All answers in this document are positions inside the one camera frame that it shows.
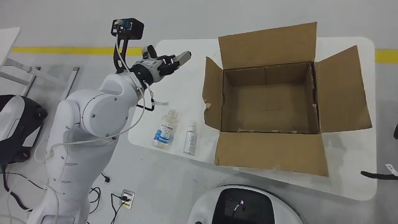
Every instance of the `white table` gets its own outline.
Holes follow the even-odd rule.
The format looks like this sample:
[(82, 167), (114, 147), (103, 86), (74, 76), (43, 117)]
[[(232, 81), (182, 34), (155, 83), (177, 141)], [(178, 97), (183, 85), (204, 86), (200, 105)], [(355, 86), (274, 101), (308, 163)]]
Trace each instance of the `white table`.
[[(279, 180), (289, 184), (340, 195), (355, 200), (369, 200), (377, 189), (377, 181), (360, 174), (361, 170), (376, 172), (376, 97), (374, 44), (363, 37), (320, 37), (317, 39), (316, 61), (323, 60), (344, 49), (358, 46), (368, 109), (373, 128), (359, 131), (323, 134), (329, 177), (279, 170), (233, 168), (242, 172)], [(178, 126), (174, 140), (167, 150), (152, 145), (152, 138), (168, 107), (156, 106), (146, 112), (139, 124), (129, 131), (129, 142), (180, 157), (214, 164), (219, 132), (207, 126), (203, 119), (205, 104), (201, 97), (205, 77), (205, 57), (211, 57), (222, 67), (218, 40), (163, 40), (156, 46), (159, 55), (179, 54), (189, 50), (192, 58), (173, 75), (165, 77), (151, 89), (155, 100), (168, 101), (178, 111)], [(139, 111), (133, 118), (135, 123)], [(195, 156), (183, 153), (185, 133), (190, 121), (198, 123)]]
[(50, 82), (54, 82), (58, 85), (64, 86), (65, 90), (63, 91), (63, 94), (61, 96), (61, 100), (64, 100), (67, 98), (70, 88), (72, 87), (73, 81), (76, 78), (77, 72), (79, 71), (78, 67), (73, 68), (71, 75), (69, 76), (69, 79), (67, 82), (58, 79), (56, 77), (53, 77), (47, 73), (44, 73), (40, 71), (40, 67), (30, 67), (28, 65), (24, 65), (20, 62), (17, 62), (13, 59), (8, 58), (8, 54), (12, 49), (12, 46), (14, 45), (15, 40), (17, 39), (18, 33), (20, 31), (20, 28), (15, 27), (15, 28), (10, 28), (10, 29), (0, 29), (0, 70), (2, 69), (3, 66), (13, 66), (16, 68), (19, 68), (23, 71), (26, 71), (27, 73), (32, 74), (29, 80), (23, 80), (18, 77), (15, 77), (13, 75), (10, 75), (8, 73), (3, 73), (0, 71), (0, 77), (6, 78), (8, 80), (12, 80), (14, 82), (23, 84), (26, 86), (24, 92), (22, 93), (22, 96), (26, 96), (27, 93), (29, 92), (29, 89), (31, 88), (33, 81), (35, 77), (40, 77), (45, 80), (48, 80)]

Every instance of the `open cardboard box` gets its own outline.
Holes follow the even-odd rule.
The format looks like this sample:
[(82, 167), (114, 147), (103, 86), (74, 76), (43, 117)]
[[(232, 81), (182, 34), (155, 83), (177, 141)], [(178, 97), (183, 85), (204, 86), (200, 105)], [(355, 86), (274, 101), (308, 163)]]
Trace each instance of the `open cardboard box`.
[(216, 164), (326, 176), (321, 133), (372, 127), (357, 46), (314, 62), (316, 22), (218, 41), (203, 86)]

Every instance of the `plastic bottle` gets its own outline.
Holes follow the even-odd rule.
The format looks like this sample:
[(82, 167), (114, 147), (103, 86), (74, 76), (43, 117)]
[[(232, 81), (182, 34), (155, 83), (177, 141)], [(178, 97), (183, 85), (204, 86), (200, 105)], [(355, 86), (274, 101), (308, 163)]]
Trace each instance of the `plastic bottle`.
[(195, 149), (197, 148), (197, 133), (195, 128), (195, 122), (191, 121), (189, 131), (185, 136), (184, 153), (189, 155), (195, 155)]
[(170, 137), (177, 123), (177, 114), (171, 109), (162, 117), (159, 129), (156, 131), (152, 144), (156, 147), (165, 149), (169, 145)]

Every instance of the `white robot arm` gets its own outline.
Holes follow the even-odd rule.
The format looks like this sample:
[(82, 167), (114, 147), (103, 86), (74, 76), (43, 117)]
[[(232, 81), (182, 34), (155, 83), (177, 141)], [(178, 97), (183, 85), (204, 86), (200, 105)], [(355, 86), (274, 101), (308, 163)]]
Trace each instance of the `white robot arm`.
[[(142, 53), (142, 60), (128, 71), (108, 75), (99, 89), (76, 91), (59, 103), (45, 161), (49, 186), (58, 198), (47, 191), (28, 224), (86, 224), (90, 212), (88, 194), (111, 160), (129, 109), (137, 106), (148, 85), (161, 81), (191, 58), (188, 51), (179, 56), (157, 57), (152, 46)], [(120, 61), (125, 54), (125, 50), (122, 55), (117, 54)]]

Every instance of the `gray floor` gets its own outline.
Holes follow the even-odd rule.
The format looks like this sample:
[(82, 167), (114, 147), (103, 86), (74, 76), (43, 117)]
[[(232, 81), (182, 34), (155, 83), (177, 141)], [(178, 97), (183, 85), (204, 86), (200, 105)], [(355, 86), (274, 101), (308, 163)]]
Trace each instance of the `gray floor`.
[[(112, 46), (111, 21), (135, 17), (146, 24), (144, 38), (131, 45), (156, 44), (162, 39), (202, 39), (268, 27), (318, 21), (318, 36), (365, 36), (379, 49), (398, 48), (396, 0), (0, 0), (0, 28), (20, 26), (18, 46)], [(69, 55), (21, 55), (12, 57), (66, 78), (68, 69), (82, 68), (74, 90), (96, 88), (113, 73), (111, 57)], [(376, 65), (377, 163), (388, 173), (386, 163), (398, 167), (398, 143), (392, 138), (398, 123), (398, 65)], [(18, 93), (17, 86), (0, 82), (1, 93)], [(62, 90), (36, 81), (30, 96), (50, 112)], [(50, 127), (48, 120), (45, 136)], [(34, 177), (45, 177), (43, 166), (31, 162), (11, 167)], [(380, 181), (376, 196), (357, 202), (334, 195), (262, 179), (216, 166), (133, 147), (121, 138), (106, 169), (109, 185), (103, 189), (98, 212), (90, 223), (112, 219), (110, 192), (122, 189), (137, 196), (130, 211), (122, 211), (118, 223), (184, 223), (194, 201), (221, 184), (259, 186), (279, 194), (308, 223), (396, 223), (398, 188), (395, 181)], [(10, 184), (16, 181), (10, 177)], [(40, 191), (24, 184), (17, 188), (27, 204), (40, 199)], [(0, 189), (0, 213), (6, 213), (5, 193)], [(25, 216), (12, 201), (13, 214)]]

